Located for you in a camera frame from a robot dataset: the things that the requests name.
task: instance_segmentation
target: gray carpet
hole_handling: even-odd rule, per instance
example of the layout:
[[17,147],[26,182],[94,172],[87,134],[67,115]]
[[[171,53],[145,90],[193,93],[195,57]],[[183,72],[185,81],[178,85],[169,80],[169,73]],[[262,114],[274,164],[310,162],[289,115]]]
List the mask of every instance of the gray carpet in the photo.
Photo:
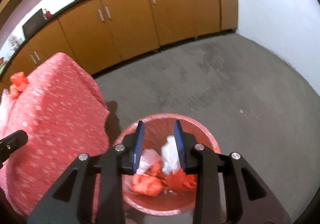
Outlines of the gray carpet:
[[[290,214],[320,185],[320,97],[285,62],[237,34],[188,42],[96,79],[121,129],[172,112],[201,122],[224,154],[241,153]],[[131,213],[138,223],[192,223]]]

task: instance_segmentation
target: wooden cabinet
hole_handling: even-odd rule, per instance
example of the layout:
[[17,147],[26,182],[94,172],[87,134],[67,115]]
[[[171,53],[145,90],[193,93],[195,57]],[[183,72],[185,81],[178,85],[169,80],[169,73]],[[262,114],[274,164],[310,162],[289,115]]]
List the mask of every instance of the wooden cabinet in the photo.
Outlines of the wooden cabinet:
[[6,85],[4,85],[4,83],[3,82],[0,82],[0,91],[1,91],[1,93],[2,93],[2,91],[4,90],[4,89],[7,89],[8,87],[6,86]]
[[196,35],[220,31],[220,0],[191,0]]
[[238,27],[238,0],[221,0],[221,30]]
[[77,62],[57,19],[34,35],[29,44],[41,63],[57,52],[63,52]]
[[113,43],[123,60],[158,49],[149,0],[101,0]]
[[150,0],[160,45],[195,36],[191,0]]
[[36,64],[32,47],[27,43],[15,56],[9,68],[4,73],[2,78],[4,86],[8,88],[11,85],[10,77],[12,74],[23,71],[25,76],[28,76],[38,65],[39,64]]
[[59,17],[76,59],[89,74],[121,61],[104,20],[100,0],[86,1]]

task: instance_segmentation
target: pink cloth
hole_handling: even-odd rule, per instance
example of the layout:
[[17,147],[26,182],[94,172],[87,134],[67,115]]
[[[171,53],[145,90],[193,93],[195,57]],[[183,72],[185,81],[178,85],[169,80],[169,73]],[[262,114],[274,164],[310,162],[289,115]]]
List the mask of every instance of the pink cloth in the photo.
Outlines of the pink cloth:
[[92,77],[70,57],[55,54],[28,80],[17,100],[4,92],[0,105],[0,138],[19,129],[29,137],[0,170],[0,186],[24,215],[80,153],[99,155],[109,147],[106,103]]

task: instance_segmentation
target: trash can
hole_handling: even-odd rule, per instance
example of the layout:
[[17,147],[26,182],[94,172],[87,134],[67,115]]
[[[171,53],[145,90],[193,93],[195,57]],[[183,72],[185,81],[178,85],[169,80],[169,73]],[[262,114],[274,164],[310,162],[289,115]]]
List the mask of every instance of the trash can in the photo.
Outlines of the trash can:
[[[216,153],[220,153],[220,147],[209,130],[190,117],[165,113],[150,115],[140,120],[145,124],[143,150],[152,148],[161,154],[161,147],[166,143],[167,137],[173,135],[173,123],[180,120],[184,132],[193,134],[199,143],[211,148]],[[115,145],[120,144],[124,136],[134,133],[138,122],[139,120],[124,130],[116,140]],[[195,190],[179,194],[168,192],[167,194],[150,197],[133,192],[130,188],[131,180],[132,176],[123,175],[122,177],[124,201],[141,212],[156,216],[170,216],[190,211],[195,206]]]

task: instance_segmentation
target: plastic bag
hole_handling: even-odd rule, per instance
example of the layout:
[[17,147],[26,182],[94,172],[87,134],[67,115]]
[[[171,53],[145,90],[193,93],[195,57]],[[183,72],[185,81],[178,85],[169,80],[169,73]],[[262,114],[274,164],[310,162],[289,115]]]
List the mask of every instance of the plastic bag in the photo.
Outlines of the plastic bag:
[[18,72],[13,74],[10,77],[12,82],[9,90],[12,99],[17,99],[21,92],[25,90],[28,85],[28,78],[24,75],[23,72]]
[[172,172],[165,177],[168,189],[173,192],[195,190],[197,187],[196,176],[186,175],[180,168],[175,174]]
[[167,142],[161,147],[161,158],[163,162],[162,172],[169,175],[180,169],[180,161],[174,136],[168,136]]
[[145,173],[150,167],[161,161],[160,155],[153,149],[146,149],[142,152],[137,174]]
[[161,180],[157,177],[135,174],[132,178],[131,189],[144,195],[157,196],[162,192],[163,186]]

